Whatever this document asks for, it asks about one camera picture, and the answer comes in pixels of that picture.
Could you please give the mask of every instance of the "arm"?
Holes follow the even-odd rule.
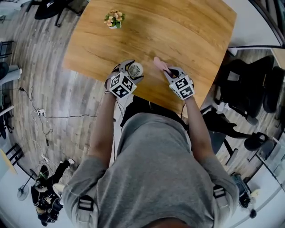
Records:
[[[112,93],[105,94],[91,136],[91,149],[88,152],[88,155],[101,159],[106,168],[109,167],[112,153],[115,102],[116,97]]]
[[[195,159],[201,163],[208,156],[215,156],[208,129],[194,97],[185,100],[188,113],[189,137]]]

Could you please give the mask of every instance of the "fan head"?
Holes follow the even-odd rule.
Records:
[[[134,62],[129,66],[128,73],[132,77],[140,77],[143,74],[143,66],[138,62]]]
[[[24,201],[29,193],[29,188],[27,185],[22,185],[20,188],[18,188],[18,199],[19,201]]]

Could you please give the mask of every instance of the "stool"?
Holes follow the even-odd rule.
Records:
[[[15,143],[15,145],[10,150],[7,151],[6,155],[10,154],[12,152],[12,150],[14,150],[15,153],[12,155],[11,158],[9,158],[9,160],[10,160],[10,162],[12,162],[12,160],[15,159],[15,161],[12,163],[12,165],[14,166],[21,159],[21,157],[24,156],[24,153],[23,153],[21,147],[17,143]]]
[[[6,48],[7,48],[8,45],[12,45],[13,42],[14,42],[14,41],[0,42],[0,58],[6,58],[6,57],[8,57],[8,55],[12,55],[12,52],[6,54],[7,49],[5,50],[5,53],[2,54],[2,48],[3,48],[4,46],[6,46]]]

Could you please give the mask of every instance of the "wooden floor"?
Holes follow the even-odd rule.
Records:
[[[5,88],[23,87],[30,92],[33,86],[33,104],[36,108],[44,108],[46,116],[69,116],[89,114],[96,115],[103,95],[103,83],[92,78],[63,69],[62,60],[72,31],[79,17],[70,11],[64,11],[62,27],[54,26],[56,18],[35,20],[37,7],[25,13],[27,5],[16,13],[11,21],[0,24],[0,41],[14,40],[13,55],[8,59],[9,64],[17,64],[23,69],[21,78],[13,83],[5,84]],[[252,62],[268,54],[266,51],[244,51],[240,57]],[[30,168],[39,170],[41,155],[47,150],[42,124],[33,112],[33,107],[24,92],[14,90],[10,92],[15,106],[12,134],[15,142],[23,149],[25,157],[20,164],[25,170]],[[120,101],[124,107],[131,102],[131,97]],[[233,111],[226,112],[230,121],[237,123],[237,129],[244,132],[261,130],[268,134],[275,134],[275,120],[273,114],[260,113],[260,124],[256,127],[249,125],[244,118]],[[118,107],[115,110],[115,144],[120,138],[119,128],[122,119]],[[90,133],[95,118],[81,117],[68,119],[41,119],[44,132],[50,128],[53,132],[47,135],[49,149],[47,157],[52,172],[61,160],[73,158],[79,165],[83,155],[90,147]],[[231,167],[226,167],[229,173],[237,171],[243,177],[250,176],[260,163],[253,159],[248,163],[249,152],[243,147],[243,140],[231,140],[233,148],[240,150],[238,157]],[[222,147],[218,153],[221,163],[225,164],[227,152]],[[62,183],[70,178],[77,166],[66,171]]]

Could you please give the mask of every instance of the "person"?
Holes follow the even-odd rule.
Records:
[[[221,227],[237,207],[238,189],[212,151],[194,97],[185,100],[187,128],[177,114],[134,96],[109,167],[116,103],[109,84],[91,148],[63,190],[72,223],[82,228]]]
[[[72,159],[61,162],[54,175],[49,178],[49,170],[43,165],[36,184],[31,186],[32,201],[37,211],[37,217],[43,226],[57,220],[62,205],[60,204],[60,197],[53,190],[53,185],[59,182],[64,171],[72,164],[74,164]]]

